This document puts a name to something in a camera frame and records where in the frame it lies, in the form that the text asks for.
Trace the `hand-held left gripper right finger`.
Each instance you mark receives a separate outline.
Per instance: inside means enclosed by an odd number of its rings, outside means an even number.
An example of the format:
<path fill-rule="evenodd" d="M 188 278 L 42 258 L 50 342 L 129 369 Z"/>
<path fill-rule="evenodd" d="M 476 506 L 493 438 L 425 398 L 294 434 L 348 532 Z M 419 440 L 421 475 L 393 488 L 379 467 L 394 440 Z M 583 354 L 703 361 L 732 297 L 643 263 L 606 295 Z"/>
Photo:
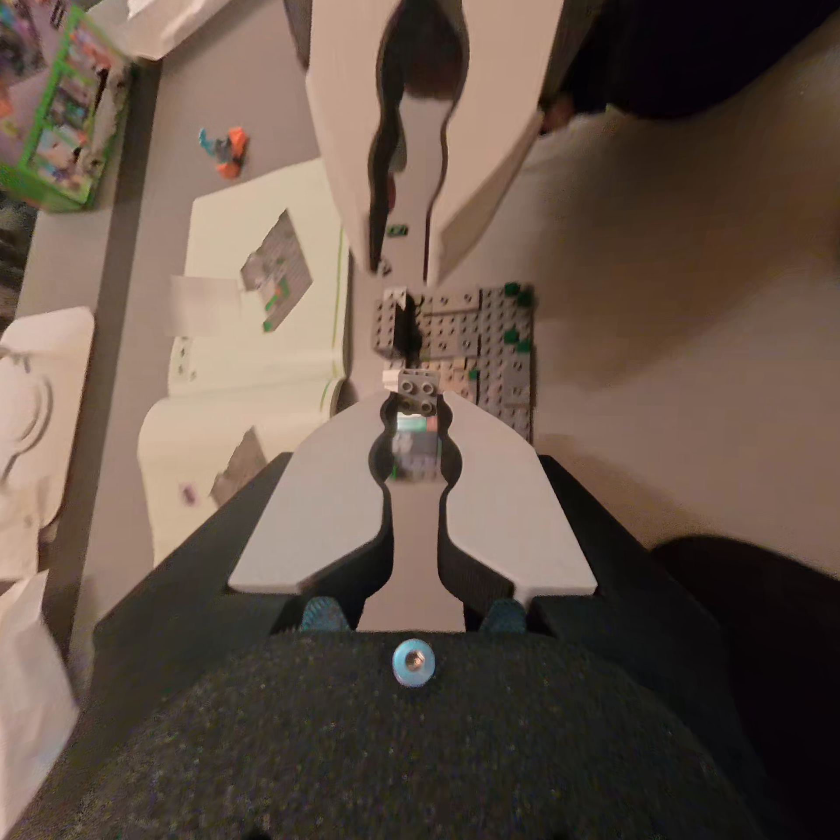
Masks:
<path fill-rule="evenodd" d="M 455 392 L 438 401 L 441 471 L 437 574 L 479 625 L 498 601 L 589 598 L 597 581 L 533 448 Z"/>

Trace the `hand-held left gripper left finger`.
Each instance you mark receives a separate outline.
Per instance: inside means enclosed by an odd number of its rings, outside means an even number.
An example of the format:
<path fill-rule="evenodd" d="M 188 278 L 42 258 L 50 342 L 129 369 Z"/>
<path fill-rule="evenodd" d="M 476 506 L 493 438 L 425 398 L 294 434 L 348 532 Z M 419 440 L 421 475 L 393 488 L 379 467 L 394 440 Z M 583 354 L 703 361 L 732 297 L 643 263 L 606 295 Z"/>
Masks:
<path fill-rule="evenodd" d="M 389 414 L 378 392 L 316 428 L 296 448 L 227 580 L 235 592 L 327 596 L 358 627 L 393 571 Z"/>

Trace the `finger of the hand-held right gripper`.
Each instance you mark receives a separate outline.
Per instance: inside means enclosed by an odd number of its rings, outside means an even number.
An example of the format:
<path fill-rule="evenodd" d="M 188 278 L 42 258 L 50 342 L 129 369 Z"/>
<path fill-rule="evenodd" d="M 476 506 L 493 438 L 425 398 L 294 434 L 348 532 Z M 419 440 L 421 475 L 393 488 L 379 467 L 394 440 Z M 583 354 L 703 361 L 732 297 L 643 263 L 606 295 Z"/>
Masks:
<path fill-rule="evenodd" d="M 403 7 L 398 1 L 311 4 L 311 119 L 353 257 L 372 274 L 382 260 L 389 168 L 401 136 L 403 79 L 388 42 Z"/>
<path fill-rule="evenodd" d="M 537 138 L 539 100 L 563 1 L 444 2 L 465 46 L 442 128 L 425 282 L 441 286 L 486 232 Z"/>

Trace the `light grey square brick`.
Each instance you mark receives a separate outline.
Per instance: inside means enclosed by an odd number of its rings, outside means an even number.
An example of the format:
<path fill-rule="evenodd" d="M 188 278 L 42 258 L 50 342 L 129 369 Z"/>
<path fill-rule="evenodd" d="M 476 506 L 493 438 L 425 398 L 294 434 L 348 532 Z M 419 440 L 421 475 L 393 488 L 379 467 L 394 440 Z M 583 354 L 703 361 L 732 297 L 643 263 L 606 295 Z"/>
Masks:
<path fill-rule="evenodd" d="M 432 417 L 437 413 L 440 373 L 428 369 L 397 372 L 397 410 L 405 415 Z"/>

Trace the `grey and green brick build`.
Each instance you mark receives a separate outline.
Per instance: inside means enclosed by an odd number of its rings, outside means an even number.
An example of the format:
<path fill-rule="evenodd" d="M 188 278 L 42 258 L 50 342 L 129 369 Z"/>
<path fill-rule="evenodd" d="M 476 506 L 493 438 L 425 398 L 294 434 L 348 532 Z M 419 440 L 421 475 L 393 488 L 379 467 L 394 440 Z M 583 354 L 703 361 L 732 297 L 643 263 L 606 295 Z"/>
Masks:
<path fill-rule="evenodd" d="M 372 349 L 383 360 L 383 385 L 397 395 L 401 369 L 438 371 L 438 398 L 457 394 L 531 442 L 534 304 L 532 288 L 517 282 L 416 295 L 386 289 L 374 306 L 371 331 Z M 405 415 L 396 404 L 394 480 L 438 477 L 437 413 Z"/>

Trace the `person's right forearm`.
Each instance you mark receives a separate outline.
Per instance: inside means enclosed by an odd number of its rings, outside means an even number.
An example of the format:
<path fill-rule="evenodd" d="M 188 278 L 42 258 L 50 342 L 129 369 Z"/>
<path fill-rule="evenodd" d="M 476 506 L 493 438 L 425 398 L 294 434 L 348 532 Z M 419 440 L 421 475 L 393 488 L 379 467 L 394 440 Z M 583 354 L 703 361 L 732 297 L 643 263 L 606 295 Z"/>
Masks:
<path fill-rule="evenodd" d="M 838 1 L 627 2 L 606 102 L 641 119 L 723 103 L 838 12 Z"/>

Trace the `person's right hand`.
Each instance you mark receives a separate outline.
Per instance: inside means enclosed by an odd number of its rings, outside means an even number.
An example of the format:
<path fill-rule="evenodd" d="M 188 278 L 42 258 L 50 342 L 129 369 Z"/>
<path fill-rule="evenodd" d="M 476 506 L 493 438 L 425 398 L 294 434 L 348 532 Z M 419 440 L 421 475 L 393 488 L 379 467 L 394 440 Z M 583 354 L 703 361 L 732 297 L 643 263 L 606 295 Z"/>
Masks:
<path fill-rule="evenodd" d="M 576 115 L 573 96 L 564 91 L 544 110 L 539 135 L 558 132 L 566 128 Z"/>

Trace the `orange toy minifigure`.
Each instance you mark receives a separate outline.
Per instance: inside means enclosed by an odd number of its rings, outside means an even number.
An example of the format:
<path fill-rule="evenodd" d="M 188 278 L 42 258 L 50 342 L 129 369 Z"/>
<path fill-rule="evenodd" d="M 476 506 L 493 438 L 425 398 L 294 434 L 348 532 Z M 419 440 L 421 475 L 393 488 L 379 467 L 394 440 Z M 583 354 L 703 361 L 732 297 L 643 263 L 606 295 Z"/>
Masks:
<path fill-rule="evenodd" d="M 239 177 L 249 145 L 249 137 L 242 128 L 233 127 L 219 138 L 211 138 L 205 129 L 200 129 L 198 143 L 222 178 L 234 180 Z"/>

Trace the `open instruction booklet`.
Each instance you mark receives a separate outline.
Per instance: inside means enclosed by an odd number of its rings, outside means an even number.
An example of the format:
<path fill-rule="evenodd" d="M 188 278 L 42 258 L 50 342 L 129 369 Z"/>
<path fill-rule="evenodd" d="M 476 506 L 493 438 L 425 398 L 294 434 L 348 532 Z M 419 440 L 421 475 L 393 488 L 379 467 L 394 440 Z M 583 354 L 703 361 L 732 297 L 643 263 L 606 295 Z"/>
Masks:
<path fill-rule="evenodd" d="M 311 284 L 277 322 L 254 283 L 252 255 L 287 219 Z M 351 257 L 320 159 L 195 200 L 182 274 L 198 279 L 218 329 L 174 338 L 167 396 L 140 429 L 137 455 L 153 564 L 160 564 L 258 470 L 335 414 L 346 378 Z"/>

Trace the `white paper bag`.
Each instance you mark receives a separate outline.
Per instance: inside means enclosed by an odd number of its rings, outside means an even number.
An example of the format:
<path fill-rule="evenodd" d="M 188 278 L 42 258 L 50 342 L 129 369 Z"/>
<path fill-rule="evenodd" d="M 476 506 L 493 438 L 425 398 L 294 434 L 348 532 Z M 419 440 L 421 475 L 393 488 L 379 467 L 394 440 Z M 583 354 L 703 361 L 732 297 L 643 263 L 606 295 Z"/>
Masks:
<path fill-rule="evenodd" d="M 161 60 L 218 14 L 228 1 L 128 1 L 122 36 L 129 53 Z"/>

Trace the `green toy brick box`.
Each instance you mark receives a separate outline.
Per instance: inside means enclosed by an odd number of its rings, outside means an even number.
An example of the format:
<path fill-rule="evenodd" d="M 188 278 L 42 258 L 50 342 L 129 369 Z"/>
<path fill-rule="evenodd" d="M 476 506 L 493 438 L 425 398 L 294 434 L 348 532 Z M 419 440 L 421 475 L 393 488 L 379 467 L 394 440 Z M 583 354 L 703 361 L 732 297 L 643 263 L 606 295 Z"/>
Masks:
<path fill-rule="evenodd" d="M 2 192 L 52 213 L 92 205 L 132 75 L 78 5 L 2 1 Z"/>

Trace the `white crumpled paper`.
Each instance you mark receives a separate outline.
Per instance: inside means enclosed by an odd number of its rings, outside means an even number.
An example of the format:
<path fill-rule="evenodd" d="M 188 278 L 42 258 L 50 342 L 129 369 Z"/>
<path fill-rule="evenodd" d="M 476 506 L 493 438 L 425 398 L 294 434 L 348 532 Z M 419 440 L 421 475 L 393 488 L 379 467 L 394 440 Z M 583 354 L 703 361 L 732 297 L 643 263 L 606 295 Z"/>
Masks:
<path fill-rule="evenodd" d="M 45 782 L 78 718 L 42 613 L 48 574 L 18 581 L 1 597 L 1 838 Z"/>

